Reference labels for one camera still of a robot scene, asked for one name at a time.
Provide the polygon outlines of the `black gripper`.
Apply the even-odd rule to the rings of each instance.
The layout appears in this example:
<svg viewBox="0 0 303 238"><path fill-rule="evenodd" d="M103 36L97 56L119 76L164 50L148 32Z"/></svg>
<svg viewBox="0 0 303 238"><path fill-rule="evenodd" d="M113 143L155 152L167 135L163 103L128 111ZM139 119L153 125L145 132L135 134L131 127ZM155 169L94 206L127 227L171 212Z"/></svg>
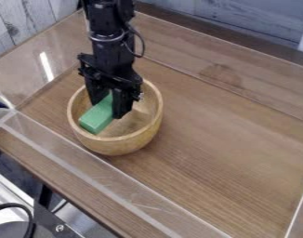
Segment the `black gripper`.
<svg viewBox="0 0 303 238"><path fill-rule="evenodd" d="M92 54L78 53L80 75L92 105L113 94L113 118L120 119L139 100L143 79L133 70L135 39L92 40Z"/></svg>

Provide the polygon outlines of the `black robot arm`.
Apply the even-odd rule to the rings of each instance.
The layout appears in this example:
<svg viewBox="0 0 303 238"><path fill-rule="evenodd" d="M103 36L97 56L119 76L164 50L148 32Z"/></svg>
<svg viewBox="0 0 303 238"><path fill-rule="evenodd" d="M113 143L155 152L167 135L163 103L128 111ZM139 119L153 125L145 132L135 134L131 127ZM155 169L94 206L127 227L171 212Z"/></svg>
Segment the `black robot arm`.
<svg viewBox="0 0 303 238"><path fill-rule="evenodd" d="M86 20L92 53L78 53L78 72L93 105L112 94L112 116L120 119L140 100L143 78L133 69L135 38L141 37L131 25L133 0L80 0Z"/></svg>

